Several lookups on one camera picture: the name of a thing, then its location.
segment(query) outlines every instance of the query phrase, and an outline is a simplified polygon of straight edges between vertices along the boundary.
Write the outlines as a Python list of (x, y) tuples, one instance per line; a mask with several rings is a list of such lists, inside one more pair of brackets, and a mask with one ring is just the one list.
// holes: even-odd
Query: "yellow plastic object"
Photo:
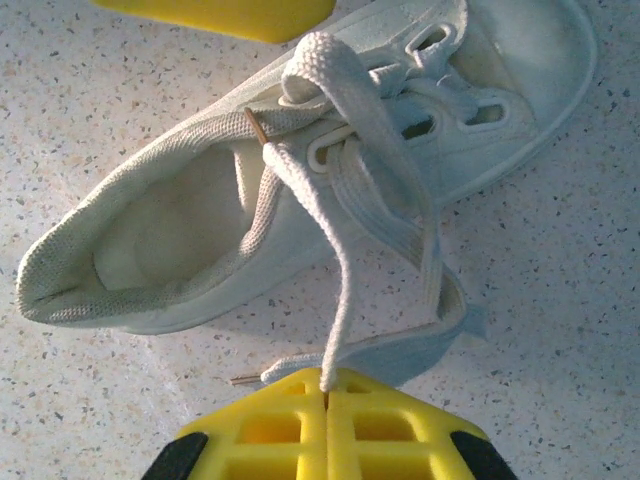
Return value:
[(325, 20), (335, 0), (92, 0), (161, 22), (267, 43), (287, 42)]
[(451, 436), (487, 441), (475, 425), (350, 370), (339, 371), (328, 395), (319, 380), (319, 369), (299, 371), (186, 426), (178, 438), (204, 433), (208, 440), (188, 477), (179, 478), (477, 478)]

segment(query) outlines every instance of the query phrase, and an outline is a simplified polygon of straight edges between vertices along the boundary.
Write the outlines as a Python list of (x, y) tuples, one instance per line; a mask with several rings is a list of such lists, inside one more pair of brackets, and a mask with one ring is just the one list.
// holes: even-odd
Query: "white shoelace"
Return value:
[[(430, 309), (427, 316), (440, 319), (454, 316), (459, 319), (466, 313), (462, 295), (443, 291), (444, 288), (460, 293), (455, 278), (442, 263), (437, 212), (429, 192), (420, 181), (416, 159), (381, 99), (381, 89), (385, 86), (382, 77), (393, 74), (389, 69), (386, 73), (382, 71), (379, 75), (371, 75), (346, 44), (326, 33), (312, 33), (301, 40), (285, 68), (282, 78), (284, 99), (295, 106), (308, 101), (309, 92), (315, 90), (331, 102), (357, 134), (358, 140), (353, 140), (357, 144), (351, 145), (356, 149), (355, 161), (352, 157), (345, 161), (341, 152), (334, 151), (327, 156), (329, 177), (336, 196), (365, 230), (419, 269)], [(423, 94), (447, 100), (463, 118), (475, 114), (473, 103), (464, 94), (440, 88), (431, 79), (409, 79), (405, 83), (411, 83), (412, 88)], [(354, 316), (354, 272), (348, 239), (341, 238), (339, 229), (333, 224), (308, 167), (294, 158), (286, 142), (270, 142), (250, 109), (245, 109), (245, 114), (263, 145), (265, 164), (291, 189), (298, 202), (318, 223), (340, 264), (341, 292), (322, 359), (320, 388), (327, 392), (335, 384), (339, 352), (346, 342)], [(406, 190), (411, 204), (418, 209), (422, 225), (387, 207), (368, 166), (375, 162), (386, 167)], [(304, 366), (304, 358), (297, 358), (300, 367)], [(290, 369), (296, 366), (281, 365)]]

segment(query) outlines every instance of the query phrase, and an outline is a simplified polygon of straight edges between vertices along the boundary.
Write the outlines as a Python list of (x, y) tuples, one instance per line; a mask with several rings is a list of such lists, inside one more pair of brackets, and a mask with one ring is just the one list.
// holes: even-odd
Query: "speckled countertop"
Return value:
[[(335, 16), (364, 3), (339, 2)], [(488, 340), (461, 337), (403, 389), (479, 424), (522, 478), (622, 480), (640, 471), (640, 4), (581, 3), (601, 49), (586, 101), (534, 162), (443, 216)], [(0, 478), (139, 478), (181, 424), (250, 392), (228, 378), (322, 344), (326, 322), (300, 318), (331, 318), (333, 262), (162, 337), (47, 328), (13, 305), (17, 264), (41, 233), (288, 48), (79, 0), (0, 3)], [(398, 261), (362, 251), (371, 334), (416, 292)]]

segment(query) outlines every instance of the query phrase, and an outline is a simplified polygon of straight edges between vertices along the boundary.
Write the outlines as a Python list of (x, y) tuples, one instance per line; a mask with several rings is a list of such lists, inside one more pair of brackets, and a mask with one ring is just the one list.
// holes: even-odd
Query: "black rubber pad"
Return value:
[(490, 442), (467, 432), (453, 432), (451, 440), (476, 480), (518, 480)]
[(167, 444), (142, 480), (187, 480), (209, 437), (190, 433)]

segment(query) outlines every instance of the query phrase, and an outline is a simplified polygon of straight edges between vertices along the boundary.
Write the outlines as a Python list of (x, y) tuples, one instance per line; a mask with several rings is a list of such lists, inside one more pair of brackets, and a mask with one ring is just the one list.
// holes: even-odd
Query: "sneaker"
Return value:
[(549, 140), (595, 58), (574, 0), (373, 2), (113, 171), (27, 252), (20, 311), (174, 332), (335, 251), (344, 320), (350, 248), (371, 235), (423, 274), (427, 316), (459, 322), (466, 306), (440, 259), (438, 210)]

